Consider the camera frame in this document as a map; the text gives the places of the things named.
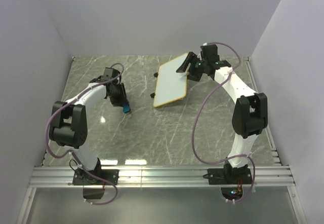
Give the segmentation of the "blue whiteboard eraser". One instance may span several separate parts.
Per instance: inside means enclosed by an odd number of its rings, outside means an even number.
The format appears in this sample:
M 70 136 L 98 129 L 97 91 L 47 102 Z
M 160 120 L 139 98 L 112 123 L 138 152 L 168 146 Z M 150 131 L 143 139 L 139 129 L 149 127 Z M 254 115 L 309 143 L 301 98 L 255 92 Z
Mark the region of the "blue whiteboard eraser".
M 127 113 L 129 113 L 130 111 L 131 111 L 130 105 L 127 104 L 127 103 L 124 103 L 124 104 L 123 104 L 123 113 L 124 113 L 124 114 L 127 114 Z

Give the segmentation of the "orange framed whiteboard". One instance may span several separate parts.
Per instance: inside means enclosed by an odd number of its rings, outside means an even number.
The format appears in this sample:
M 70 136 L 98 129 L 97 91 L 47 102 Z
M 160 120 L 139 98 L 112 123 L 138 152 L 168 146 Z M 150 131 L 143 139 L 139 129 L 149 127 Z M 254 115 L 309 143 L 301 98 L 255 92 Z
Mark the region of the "orange framed whiteboard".
M 157 72 L 153 107 L 183 99 L 187 94 L 187 72 L 176 72 L 183 64 L 188 53 L 184 53 L 162 64 Z

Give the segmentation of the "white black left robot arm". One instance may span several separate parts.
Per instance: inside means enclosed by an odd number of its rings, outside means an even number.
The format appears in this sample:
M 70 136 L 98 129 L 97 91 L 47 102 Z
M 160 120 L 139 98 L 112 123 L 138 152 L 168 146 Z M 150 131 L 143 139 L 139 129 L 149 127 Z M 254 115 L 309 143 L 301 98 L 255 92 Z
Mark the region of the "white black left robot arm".
M 53 104 L 52 115 L 46 126 L 47 138 L 54 141 L 66 152 L 55 158 L 71 154 L 77 163 L 76 174 L 84 177 L 90 184 L 102 180 L 101 162 L 86 145 L 88 136 L 87 110 L 102 99 L 109 99 L 114 107 L 121 107 L 123 113 L 131 111 L 126 89 L 121 82 L 121 72 L 109 68 L 104 75 L 90 81 L 79 94 L 67 101 Z

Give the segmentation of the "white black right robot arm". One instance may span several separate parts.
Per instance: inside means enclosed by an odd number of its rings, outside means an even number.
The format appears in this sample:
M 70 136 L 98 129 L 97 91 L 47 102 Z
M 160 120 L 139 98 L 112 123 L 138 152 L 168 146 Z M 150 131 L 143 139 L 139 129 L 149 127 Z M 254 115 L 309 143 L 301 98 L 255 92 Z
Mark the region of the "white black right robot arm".
M 248 168 L 250 152 L 258 136 L 268 125 L 268 100 L 264 93 L 250 88 L 234 71 L 226 60 L 221 60 L 217 52 L 189 52 L 184 62 L 176 70 L 187 72 L 188 79 L 199 81 L 203 74 L 210 76 L 223 88 L 235 103 L 232 127 L 235 132 L 233 145 L 228 157 L 223 160 L 223 169 L 212 177 L 227 184 L 251 183 L 253 174 Z

